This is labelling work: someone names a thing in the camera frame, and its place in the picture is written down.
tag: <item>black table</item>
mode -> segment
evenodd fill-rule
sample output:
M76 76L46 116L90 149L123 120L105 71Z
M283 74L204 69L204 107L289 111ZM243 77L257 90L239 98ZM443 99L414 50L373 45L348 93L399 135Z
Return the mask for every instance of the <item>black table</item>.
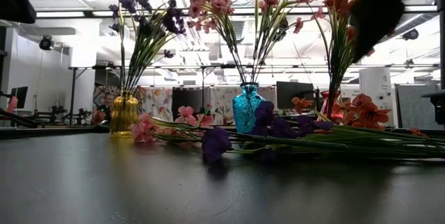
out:
M107 134L0 141L0 223L445 223L445 164L265 166Z

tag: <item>red glass vase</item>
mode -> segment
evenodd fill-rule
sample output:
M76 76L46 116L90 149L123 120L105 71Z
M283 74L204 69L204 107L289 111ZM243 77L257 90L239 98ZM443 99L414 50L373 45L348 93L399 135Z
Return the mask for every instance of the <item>red glass vase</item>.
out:
M321 107L321 112L323 115L327 116L327 106L328 106L328 98L329 98L329 91L323 91L320 93L321 96L323 96L323 98L325 99L323 102L323 106ZM340 91L336 91L335 92L335 98L334 98L334 104L339 105L339 96L340 96ZM341 122L341 120L343 119L343 114L341 114L341 112L332 112L331 115L331 120L336 123L339 124Z

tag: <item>desk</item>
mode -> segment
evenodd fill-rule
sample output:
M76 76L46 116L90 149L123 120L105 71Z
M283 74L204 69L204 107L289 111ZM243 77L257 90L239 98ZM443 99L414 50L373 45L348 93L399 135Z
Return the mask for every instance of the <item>desk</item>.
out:
M445 164L299 161L135 147L108 134L0 141L5 224L445 223Z

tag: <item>yellow glass vase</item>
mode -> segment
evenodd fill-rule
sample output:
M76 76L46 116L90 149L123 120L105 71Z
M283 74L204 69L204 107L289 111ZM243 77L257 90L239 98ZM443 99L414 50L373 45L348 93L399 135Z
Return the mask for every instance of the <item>yellow glass vase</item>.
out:
M133 97L132 92L122 92L116 97L113 103L113 113L111 114L110 134L113 137L131 137L129 127L137 124L138 100Z

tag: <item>blue glass vase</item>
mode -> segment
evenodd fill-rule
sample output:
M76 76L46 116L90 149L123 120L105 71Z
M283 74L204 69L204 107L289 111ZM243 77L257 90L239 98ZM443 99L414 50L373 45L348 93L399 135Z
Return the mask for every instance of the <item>blue glass vase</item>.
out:
M246 134L255 126L255 110L265 99L257 94L258 83L241 84L241 94L233 101L234 119L238 133Z

